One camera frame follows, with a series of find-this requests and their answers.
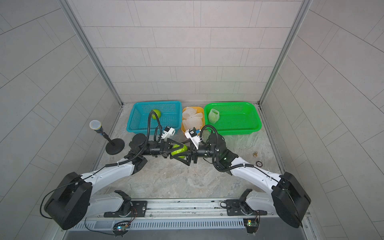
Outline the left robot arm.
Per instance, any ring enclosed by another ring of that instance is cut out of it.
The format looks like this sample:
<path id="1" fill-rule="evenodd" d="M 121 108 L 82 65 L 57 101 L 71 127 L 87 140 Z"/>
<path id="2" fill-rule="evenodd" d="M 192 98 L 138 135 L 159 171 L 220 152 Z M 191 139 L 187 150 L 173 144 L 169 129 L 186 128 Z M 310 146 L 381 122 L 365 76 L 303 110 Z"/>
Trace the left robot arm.
<path id="1" fill-rule="evenodd" d="M 146 156 L 188 160 L 189 148 L 184 143 L 172 140 L 173 132 L 169 126 L 158 125 L 152 141 L 149 133 L 136 134 L 129 144 L 129 153 L 120 161 L 89 173 L 67 174 L 59 186 L 43 198 L 41 216 L 54 220 L 63 230 L 71 229 L 80 221 L 98 214 L 136 216 L 132 199 L 125 192 L 116 190 L 112 194 L 99 196 L 96 192 L 119 179 L 138 173 L 148 162 Z"/>

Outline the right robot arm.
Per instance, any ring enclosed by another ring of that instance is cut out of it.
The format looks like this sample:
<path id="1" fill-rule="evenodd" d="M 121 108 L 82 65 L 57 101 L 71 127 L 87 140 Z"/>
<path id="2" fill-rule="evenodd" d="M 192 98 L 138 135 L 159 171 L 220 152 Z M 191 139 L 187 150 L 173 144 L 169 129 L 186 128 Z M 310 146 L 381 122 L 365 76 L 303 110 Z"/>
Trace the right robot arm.
<path id="1" fill-rule="evenodd" d="M 217 171 L 242 178 L 269 194 L 267 211 L 277 213 L 294 228 L 302 225 L 311 198 L 293 174 L 271 173 L 247 162 L 227 148 L 225 139 L 211 125 L 188 130 L 185 135 L 190 147 L 168 139 L 171 158 L 185 161 L 186 165 L 198 158 L 211 158 Z"/>

